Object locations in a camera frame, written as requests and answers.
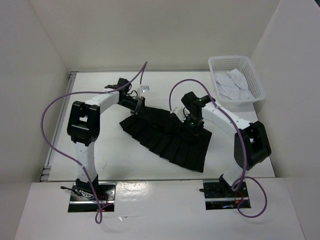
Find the black skirt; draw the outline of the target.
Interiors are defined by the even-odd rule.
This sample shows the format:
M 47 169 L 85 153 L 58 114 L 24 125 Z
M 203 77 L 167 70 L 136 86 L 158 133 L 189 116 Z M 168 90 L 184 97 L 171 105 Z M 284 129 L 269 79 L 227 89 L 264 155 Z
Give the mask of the black skirt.
M 144 107 L 120 123 L 124 132 L 170 163 L 202 173 L 212 133 L 201 127 L 192 133 L 168 110 Z

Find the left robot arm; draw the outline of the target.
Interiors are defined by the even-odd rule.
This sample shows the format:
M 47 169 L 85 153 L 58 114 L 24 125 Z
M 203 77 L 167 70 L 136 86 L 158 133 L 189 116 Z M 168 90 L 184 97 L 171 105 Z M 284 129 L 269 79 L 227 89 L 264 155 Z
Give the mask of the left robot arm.
M 73 142 L 78 163 L 76 190 L 88 200 L 100 193 L 99 177 L 95 167 L 95 142 L 101 129 L 101 114 L 113 105 L 130 110 L 137 108 L 138 100 L 128 95 L 131 83 L 119 78 L 117 84 L 107 85 L 104 91 L 86 101 L 74 101 L 67 124 L 67 134 Z

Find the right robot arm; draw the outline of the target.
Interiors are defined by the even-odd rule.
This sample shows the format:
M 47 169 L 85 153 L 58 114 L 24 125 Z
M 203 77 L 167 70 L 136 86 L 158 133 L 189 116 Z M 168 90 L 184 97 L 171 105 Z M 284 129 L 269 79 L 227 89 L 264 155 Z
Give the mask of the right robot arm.
M 197 97 L 191 91 L 181 102 L 189 111 L 186 121 L 190 126 L 207 120 L 233 138 L 234 163 L 219 177 L 219 192 L 225 197 L 231 196 L 241 188 L 246 173 L 272 153 L 264 124 L 237 116 L 209 95 Z

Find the white cloth in basket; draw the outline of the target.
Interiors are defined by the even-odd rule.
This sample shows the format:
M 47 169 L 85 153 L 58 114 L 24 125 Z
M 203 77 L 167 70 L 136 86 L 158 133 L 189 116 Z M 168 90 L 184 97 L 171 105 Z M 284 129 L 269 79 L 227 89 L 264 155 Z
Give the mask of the white cloth in basket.
M 216 73 L 214 75 L 217 89 L 222 96 L 230 100 L 248 100 L 254 96 L 249 90 L 245 76 L 238 70 Z

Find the white plastic basket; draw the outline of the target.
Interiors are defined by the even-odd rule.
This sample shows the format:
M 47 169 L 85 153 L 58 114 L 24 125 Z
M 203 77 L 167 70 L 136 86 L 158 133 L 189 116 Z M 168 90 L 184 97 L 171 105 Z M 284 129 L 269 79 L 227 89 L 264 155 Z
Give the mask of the white plastic basket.
M 208 59 L 216 99 L 224 107 L 251 105 L 266 98 L 262 81 L 251 60 L 242 55 Z

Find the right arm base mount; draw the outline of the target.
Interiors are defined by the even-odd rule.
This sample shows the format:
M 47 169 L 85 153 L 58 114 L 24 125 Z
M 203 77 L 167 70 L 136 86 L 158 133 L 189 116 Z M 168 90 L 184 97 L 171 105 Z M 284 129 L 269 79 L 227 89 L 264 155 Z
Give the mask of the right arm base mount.
M 239 203 L 241 203 L 240 209 L 251 208 L 245 182 L 237 192 L 232 190 L 225 192 L 217 179 L 204 180 L 203 187 L 201 187 L 199 191 L 204 194 L 206 210 L 237 210 Z

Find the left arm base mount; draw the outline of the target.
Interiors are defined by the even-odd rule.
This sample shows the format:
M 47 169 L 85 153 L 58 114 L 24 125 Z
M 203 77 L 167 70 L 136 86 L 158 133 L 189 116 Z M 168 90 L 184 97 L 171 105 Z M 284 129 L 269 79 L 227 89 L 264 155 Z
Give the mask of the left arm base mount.
M 92 193 L 77 189 L 75 183 L 72 187 L 61 186 L 60 188 L 70 192 L 69 213 L 98 212 L 97 201 Z M 99 182 L 96 194 L 102 211 L 113 212 L 115 209 L 116 184 Z

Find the aluminium table edge rail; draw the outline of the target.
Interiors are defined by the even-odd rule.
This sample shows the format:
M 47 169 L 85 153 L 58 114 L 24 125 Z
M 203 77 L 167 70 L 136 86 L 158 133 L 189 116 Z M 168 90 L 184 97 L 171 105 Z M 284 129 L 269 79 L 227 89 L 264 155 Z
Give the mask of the aluminium table edge rail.
M 75 79 L 77 76 L 78 71 L 71 71 L 70 75 L 69 75 L 69 79 L 68 79 L 68 83 L 67 83 L 67 88 L 65 93 L 70 93 L 73 89 L 74 83 L 75 83 Z M 56 126 L 52 135 L 52 138 L 50 140 L 50 143 L 55 147 L 57 142 L 58 142 L 58 138 L 60 137 L 60 133 L 62 130 L 62 125 L 63 125 L 63 121 L 64 121 L 64 117 L 66 115 L 67 112 L 67 106 L 69 103 L 69 96 L 66 96 L 60 100 L 58 100 L 56 102 L 56 104 L 61 104 L 60 106 L 60 111 L 59 111 L 59 115 L 58 115 L 58 119 L 56 122 Z M 45 164 L 43 166 L 42 172 L 41 172 L 41 177 L 39 182 L 48 182 L 49 181 L 49 176 L 50 176 L 50 171 L 52 168 L 52 161 L 53 161 L 53 157 L 54 157 L 54 150 L 49 147 L 48 153 L 47 153 L 47 157 L 46 157 L 46 161 Z

